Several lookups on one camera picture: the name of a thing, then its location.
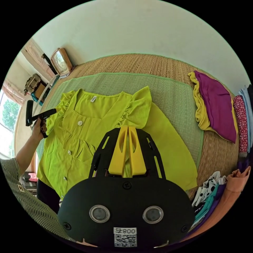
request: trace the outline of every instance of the human hand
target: human hand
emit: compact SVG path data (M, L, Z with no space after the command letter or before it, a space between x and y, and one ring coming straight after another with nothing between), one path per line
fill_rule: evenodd
M43 137L43 134L41 132L41 130L43 132L46 132L47 131L47 126L46 126L46 121L43 120L43 126L41 127L40 126L40 123L41 123L41 119L38 118L36 120L36 122L34 123L33 125L33 128L32 128L32 138L38 142L40 142L44 137Z

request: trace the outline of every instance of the yellow fabric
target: yellow fabric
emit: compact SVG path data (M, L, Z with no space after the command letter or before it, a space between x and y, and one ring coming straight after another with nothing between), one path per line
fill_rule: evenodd
M103 96L82 89L71 91L62 95L57 109L47 120L48 138L37 176L61 198L75 184L88 178L92 157L105 133L123 125L143 129L152 136L168 180L183 190L197 186L197 169L191 154L166 116L152 103L149 87L134 95L121 92ZM124 176L129 172L127 155Z
M193 83L195 83L195 86L194 86L194 89L193 89L193 97L194 97L194 100L195 100L195 103L196 103L196 106L197 106L197 110L195 112L195 118L196 118L196 121L198 122L199 128L202 129L202 130L206 130L206 131L207 130L213 131L216 134L218 134L210 126L210 121L209 121L209 118L208 118L208 115L207 115L206 106L205 106L204 100L202 99L202 96L200 94L200 84L199 84L199 81L196 79L195 73L190 72L188 74L188 76L190 77L191 81ZM236 130L236 134L238 134L238 125L237 125L237 120L236 120L236 116L235 116L235 110L234 110L233 99L232 98L231 98L231 104L232 104L232 115L233 115L235 130Z

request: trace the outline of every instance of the striped shirt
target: striped shirt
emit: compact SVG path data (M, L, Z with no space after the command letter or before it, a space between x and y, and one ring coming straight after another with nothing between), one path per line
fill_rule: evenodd
M65 233L56 213L20 184L20 169L16 158L9 160L0 159L0 164L9 187L25 211L44 229L59 237L75 242Z

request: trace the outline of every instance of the human arm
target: human arm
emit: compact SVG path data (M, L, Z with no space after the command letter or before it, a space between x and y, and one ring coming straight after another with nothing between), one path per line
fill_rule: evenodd
M41 129L43 129L44 132L47 131L46 123L44 122L43 126L40 127L41 120L38 119L32 129L32 134L29 137L28 141L25 143L25 145L21 148L21 150L16 155L16 160L20 168L20 174L23 175L24 172L29 167L32 157L34 153L36 152L36 149L40 143L40 141L43 139L43 135L41 133Z

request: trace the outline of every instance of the red patterned fabric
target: red patterned fabric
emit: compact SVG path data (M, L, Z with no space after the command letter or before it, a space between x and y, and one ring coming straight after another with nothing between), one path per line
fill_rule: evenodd
M247 152L248 150L247 117L242 96L238 95L234 98L234 109L239 131L239 152Z

